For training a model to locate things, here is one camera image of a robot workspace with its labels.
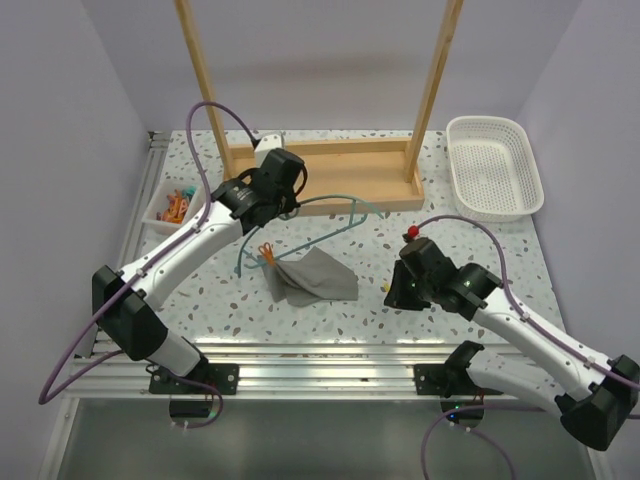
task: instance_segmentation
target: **cable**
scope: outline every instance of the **cable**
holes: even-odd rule
[[[309,179],[309,172],[307,171],[307,167],[305,167],[303,164],[302,165],[302,185],[300,185],[300,188],[298,188],[298,190],[295,193],[296,198],[298,197],[298,195],[302,193],[302,190],[304,190],[304,187],[307,186],[308,179]]]
[[[190,150],[191,155],[193,157],[193,161],[196,164],[196,169],[198,170],[198,174],[200,175],[200,178],[202,180],[202,184],[204,186],[204,191],[205,191],[204,211],[203,211],[202,215],[200,216],[200,218],[198,218],[194,228],[191,228],[187,232],[185,232],[184,234],[180,235],[178,238],[176,238],[173,242],[171,242],[169,245],[167,245],[162,250],[160,250],[156,255],[154,255],[149,261],[147,261],[147,263],[145,263],[142,266],[142,268],[140,270],[141,270],[143,275],[156,262],[161,260],[170,251],[172,251],[178,245],[182,244],[184,241],[186,241],[188,238],[190,238],[196,232],[196,230],[200,229],[202,224],[209,217],[209,212],[211,211],[211,186],[209,185],[209,180],[207,180],[207,175],[206,175],[206,173],[204,171],[204,167],[202,166],[202,162],[200,162],[200,158],[198,157],[198,152],[197,152],[195,144],[193,142],[193,132],[192,132],[192,129],[191,129],[193,115],[200,108],[208,107],[208,106],[216,107],[216,108],[219,108],[219,109],[224,110],[225,112],[227,112],[229,115],[231,115],[240,124],[240,126],[244,129],[244,131],[247,132],[247,135],[249,135],[249,138],[251,139],[251,142],[252,143],[257,142],[257,140],[251,134],[251,131],[246,126],[246,124],[240,119],[240,117],[238,117],[238,115],[236,115],[228,107],[226,107],[226,106],[224,106],[224,105],[222,105],[222,104],[220,104],[218,102],[209,102],[209,101],[199,102],[199,103],[196,103],[193,107],[191,107],[191,110],[189,110],[189,113],[187,115],[187,127],[186,127],[187,143],[189,145],[189,150]],[[44,383],[44,385],[42,387],[42,390],[40,391],[40,395],[38,397],[38,403],[40,405],[44,405],[46,403],[49,403],[57,395],[59,395],[65,388],[67,388],[74,381],[76,381],[78,378],[80,378],[83,374],[85,374],[86,372],[88,372],[92,368],[96,367],[97,365],[100,365],[102,362],[108,360],[109,358],[111,358],[114,355],[117,355],[118,353],[121,352],[121,351],[117,351],[117,352],[110,352],[110,353],[104,354],[102,357],[98,358],[97,360],[95,360],[91,364],[87,365],[84,369],[80,370],[80,372],[78,372],[75,375],[73,375],[73,376],[69,377],[68,379],[66,379],[58,387],[56,387],[56,389],[53,392],[50,392],[51,387],[53,386],[53,382],[55,382],[56,378],[58,378],[58,376],[60,375],[60,372],[62,371],[62,368],[67,363],[69,358],[71,358],[71,356],[73,355],[73,352],[75,351],[76,347],[82,341],[82,338],[89,332],[89,330],[91,330],[93,325],[100,318],[102,318],[102,316],[107,312],[107,310],[109,310],[117,301],[119,301],[122,298],[122,296],[126,292],[128,292],[132,288],[132,286],[139,279],[140,279],[140,275],[138,273],[135,273],[129,279],[129,281],[127,281],[120,289],[118,289],[118,291],[111,298],[109,298],[109,300],[107,300],[104,303],[104,305],[102,305],[96,311],[96,313],[93,314],[93,316],[91,317],[91,320],[89,321],[89,323],[80,331],[78,336],[71,342],[71,344],[63,352],[62,356],[60,357],[60,359],[56,362],[55,366],[53,367],[53,370],[51,371],[51,374],[45,380],[45,383]]]
[[[207,420],[205,420],[204,422],[200,422],[200,423],[189,423],[189,422],[184,422],[181,426],[183,428],[186,428],[187,430],[193,430],[196,428],[202,428],[202,427],[206,427],[208,425],[211,425],[213,422],[215,422],[219,417],[220,414],[222,413],[222,408],[224,407],[224,400],[222,399],[222,395],[220,394],[220,392],[213,386],[213,385],[207,385],[206,383],[201,383],[201,382],[194,382],[193,380],[189,380],[183,377],[179,377],[177,375],[175,375],[173,372],[167,370],[167,373],[169,374],[169,376],[174,379],[176,382],[178,383],[182,383],[184,385],[188,385],[190,387],[196,387],[196,388],[200,388],[202,390],[206,390],[211,394],[211,411],[209,413],[209,418],[207,418]],[[218,397],[218,400],[220,400],[220,405],[218,406],[218,409],[216,410],[216,413],[213,413],[213,408],[215,406],[215,397]]]
[[[540,335],[542,335],[544,338],[549,340],[551,343],[553,343],[557,347],[560,347],[562,350],[569,353],[570,355],[572,355],[573,357],[575,357],[585,365],[589,365],[590,367],[593,367],[595,370],[597,370],[601,374],[609,378],[613,378],[614,380],[617,380],[618,382],[622,383],[623,385],[633,390],[640,390],[640,383],[632,382],[631,380],[626,379],[618,375],[617,373],[608,370],[606,367],[603,367],[597,363],[593,363],[591,360],[589,360],[587,356],[583,355],[582,353],[580,353],[578,350],[571,347],[570,345],[567,345],[565,342],[557,338],[555,335],[545,330],[544,327],[542,327],[533,318],[526,315],[526,312],[524,311],[524,309],[519,305],[519,303],[514,298],[513,293],[511,292],[511,287],[509,287],[509,281],[507,279],[507,261],[505,260],[504,253],[502,252],[502,247],[500,246],[500,242],[487,227],[482,225],[480,222],[476,222],[475,220],[471,220],[469,218],[461,217],[458,215],[438,215],[436,217],[429,218],[422,223],[419,223],[417,225],[417,228],[420,229],[425,225],[428,225],[429,223],[437,222],[438,220],[445,220],[445,219],[461,220],[463,222],[470,223],[471,225],[478,227],[480,230],[482,230],[484,233],[486,233],[489,236],[489,238],[495,245],[496,250],[498,250],[498,257],[500,259],[500,270],[502,274],[502,284],[503,284],[504,294],[507,297],[507,300],[509,301],[513,309],[516,312],[518,312],[518,315],[520,315],[520,317],[522,317],[527,323],[529,323],[529,325],[531,325],[531,327],[536,332],[538,332]]]
[[[238,180],[244,180],[247,177],[252,176],[258,169],[256,167],[247,168],[244,172],[240,172],[236,177]]]
[[[220,110],[222,110],[223,112],[227,112],[231,117],[233,117],[233,119],[238,123],[238,125],[240,125],[240,127],[242,127],[242,129],[246,132],[246,134],[251,139],[251,145],[253,145],[254,148],[257,147],[258,144],[260,143],[260,140],[258,140],[256,137],[253,136],[253,133],[251,133],[251,130],[249,129],[249,127],[247,127],[247,124],[242,121],[242,119],[238,116],[238,114],[236,112],[231,110],[226,105],[223,105],[223,104],[218,103],[218,102],[211,102],[211,101],[208,101],[208,100],[203,100],[202,102],[196,103],[192,107],[191,111],[195,112],[200,107],[216,107],[216,108],[219,108]],[[191,134],[190,134],[191,123],[189,123],[189,120],[187,120],[187,122],[188,122],[187,123],[187,125],[188,125],[188,127],[187,127],[187,138],[189,138],[191,136]]]
[[[425,480],[430,480],[431,478],[429,476],[429,472],[427,471],[426,450],[427,450],[427,443],[429,442],[429,437],[431,436],[431,433],[435,429],[436,425],[438,425],[438,423],[440,423],[442,420],[444,420],[451,414],[459,414],[461,412],[469,412],[473,410],[503,410],[503,411],[516,411],[516,412],[541,412],[542,411],[538,408],[532,408],[532,407],[516,407],[516,406],[511,407],[506,405],[469,405],[467,407],[453,408],[451,410],[448,410],[442,413],[434,420],[434,422],[429,426],[424,436],[422,437],[422,443],[420,445],[420,466],[422,467],[422,475],[424,476]],[[513,461],[509,458],[509,455],[507,454],[507,452],[487,434],[482,433],[477,429],[472,429],[469,432],[479,436],[480,438],[485,440],[487,443],[495,447],[495,449],[498,450],[498,452],[500,452],[502,457],[507,462],[507,465],[509,466],[511,480],[516,480],[517,478],[516,469],[513,465]]]

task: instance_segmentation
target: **wooden base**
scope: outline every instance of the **wooden base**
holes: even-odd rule
[[[291,142],[286,149],[304,159],[309,180],[299,200],[346,194],[373,203],[381,211],[419,210],[424,204],[420,172],[405,182],[406,151],[410,138],[320,140]],[[230,146],[234,171],[255,167],[251,146]],[[304,205],[301,215],[343,214],[349,200],[331,199]],[[357,212],[368,211],[359,205]]]

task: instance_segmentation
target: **gray cloth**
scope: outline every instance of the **gray cloth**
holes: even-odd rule
[[[319,300],[357,300],[358,277],[329,254],[313,247],[300,260],[279,260],[262,267],[274,302],[286,297],[304,307]]]

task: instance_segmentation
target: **white wall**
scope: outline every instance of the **white wall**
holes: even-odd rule
[[[37,475],[58,402],[51,364],[114,262],[146,132],[79,0],[0,14],[0,478]]]
[[[640,3],[584,0],[518,121],[544,182],[535,217],[567,327],[640,361]],[[609,449],[640,478],[640,425]]]
[[[184,128],[200,93],[173,2],[83,2],[147,128]],[[218,99],[251,126],[410,129],[446,1],[191,3]],[[465,2],[430,128],[515,118],[579,3]]]

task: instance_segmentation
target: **white basket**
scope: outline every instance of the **white basket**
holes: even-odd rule
[[[457,117],[447,125],[456,208],[483,222],[537,212],[544,192],[524,129],[500,117]]]
[[[153,193],[153,197],[151,197],[151,201],[149,201],[147,209],[142,215],[142,223],[149,225],[161,235],[171,235],[174,233],[182,226],[182,224],[156,220],[156,213],[160,212],[162,214],[167,208],[169,208],[167,195],[173,195],[175,190],[184,190],[185,188],[195,187],[197,185],[199,185],[199,182],[183,182],[171,179],[165,179],[160,182],[156,191]],[[204,188],[202,186],[197,186],[196,192],[193,194],[193,198],[189,203],[189,208],[184,215],[182,223],[191,220],[203,205]]]

